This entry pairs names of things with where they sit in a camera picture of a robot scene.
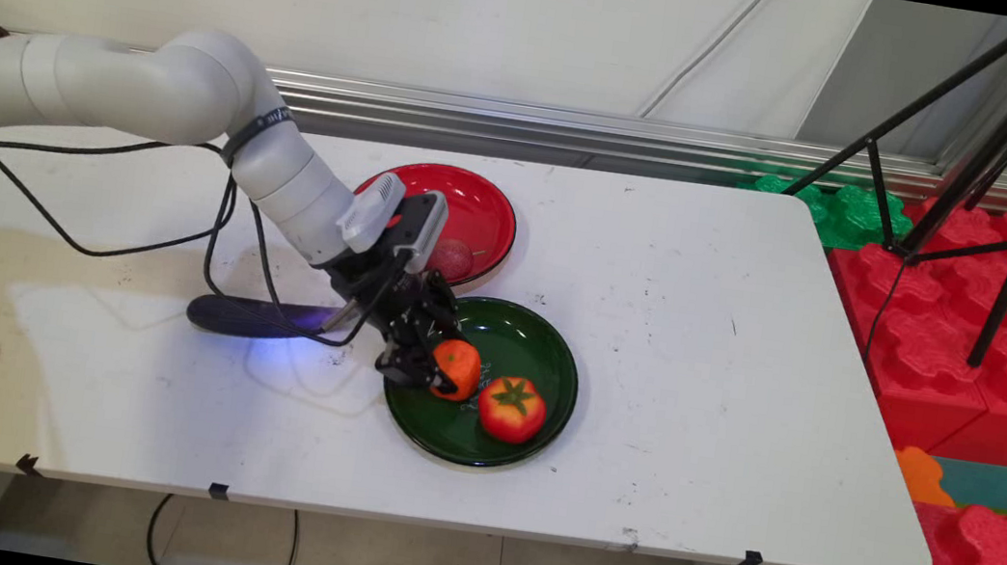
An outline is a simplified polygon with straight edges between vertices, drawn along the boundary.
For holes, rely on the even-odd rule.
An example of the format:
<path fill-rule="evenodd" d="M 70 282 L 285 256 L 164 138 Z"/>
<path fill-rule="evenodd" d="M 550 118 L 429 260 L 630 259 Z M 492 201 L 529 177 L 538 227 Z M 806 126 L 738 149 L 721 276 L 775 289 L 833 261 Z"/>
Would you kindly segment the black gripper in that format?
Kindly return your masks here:
<path fill-rule="evenodd" d="M 441 397 L 457 393 L 458 384 L 435 358 L 438 344 L 468 342 L 459 324 L 456 295 L 441 271 L 406 270 L 403 256 L 391 253 L 344 253 L 324 267 L 330 285 L 345 302 L 320 326 L 330 334 L 352 321 L 370 323 L 386 339 L 374 360 L 386 382 L 432 390 Z"/>

